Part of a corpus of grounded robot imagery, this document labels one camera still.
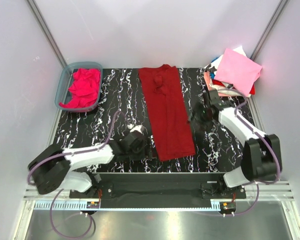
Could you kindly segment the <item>dark red t shirt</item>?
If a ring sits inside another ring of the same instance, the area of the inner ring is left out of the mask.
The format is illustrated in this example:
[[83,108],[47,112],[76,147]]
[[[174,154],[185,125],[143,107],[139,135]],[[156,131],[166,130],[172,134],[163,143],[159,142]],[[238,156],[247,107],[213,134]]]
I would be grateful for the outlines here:
[[193,156],[195,145],[178,69],[168,64],[144,67],[138,76],[159,160]]

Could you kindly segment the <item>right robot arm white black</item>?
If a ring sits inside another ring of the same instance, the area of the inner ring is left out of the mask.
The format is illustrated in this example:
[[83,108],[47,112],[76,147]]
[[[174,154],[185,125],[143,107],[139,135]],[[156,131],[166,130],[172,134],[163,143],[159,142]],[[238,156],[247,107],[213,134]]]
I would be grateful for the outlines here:
[[210,90],[204,94],[204,103],[197,102],[188,118],[188,122],[195,121],[205,130],[219,122],[243,146],[240,166],[225,173],[217,185],[218,195],[225,199],[234,194],[236,187],[253,182],[271,185],[281,177],[280,140],[277,135],[258,129],[240,114],[240,107],[246,103],[234,106],[222,100],[217,90]]

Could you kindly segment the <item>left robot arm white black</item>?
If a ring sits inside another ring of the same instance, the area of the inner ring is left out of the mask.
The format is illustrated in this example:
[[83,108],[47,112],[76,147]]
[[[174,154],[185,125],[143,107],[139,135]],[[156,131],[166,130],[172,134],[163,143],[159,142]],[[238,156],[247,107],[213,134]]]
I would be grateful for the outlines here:
[[27,181],[40,195],[63,189],[93,198],[100,192],[100,180],[92,173],[78,169],[112,162],[141,161],[151,155],[149,141],[140,130],[132,130],[122,139],[108,139],[90,147],[61,149],[52,144],[30,162]]

